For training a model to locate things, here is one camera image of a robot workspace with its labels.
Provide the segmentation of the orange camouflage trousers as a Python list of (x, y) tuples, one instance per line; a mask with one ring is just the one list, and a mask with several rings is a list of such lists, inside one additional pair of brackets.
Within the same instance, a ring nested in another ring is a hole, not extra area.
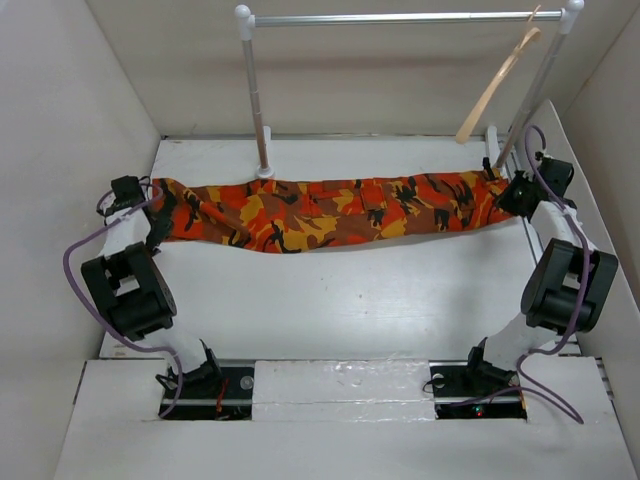
[(468, 232), (511, 217), (496, 204), (509, 181), (495, 169), (200, 187), (171, 178), (153, 183), (163, 196), (152, 210), (171, 222), (167, 240), (270, 254)]

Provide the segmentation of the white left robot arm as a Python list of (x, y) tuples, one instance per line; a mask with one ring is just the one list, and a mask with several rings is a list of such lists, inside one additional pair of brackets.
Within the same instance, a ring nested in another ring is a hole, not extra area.
[(109, 228), (99, 255), (81, 265), (81, 275), (101, 318), (140, 348), (171, 349), (182, 366), (183, 388), (212, 396), (223, 373), (204, 341), (181, 334), (174, 325), (177, 306), (154, 256), (168, 237), (172, 221), (151, 210), (159, 191), (140, 178), (111, 181), (97, 212)]

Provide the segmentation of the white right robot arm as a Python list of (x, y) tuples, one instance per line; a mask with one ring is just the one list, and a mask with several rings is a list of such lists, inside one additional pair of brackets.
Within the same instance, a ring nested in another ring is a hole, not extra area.
[(575, 203), (564, 197), (573, 176), (570, 163), (538, 151), (532, 171), (517, 171), (498, 197), (499, 207), (529, 221), (545, 248), (524, 288), (520, 313), (469, 353), (462, 381), (473, 393), (507, 384), (520, 357), (558, 335), (589, 332), (599, 320), (619, 262), (588, 239)]

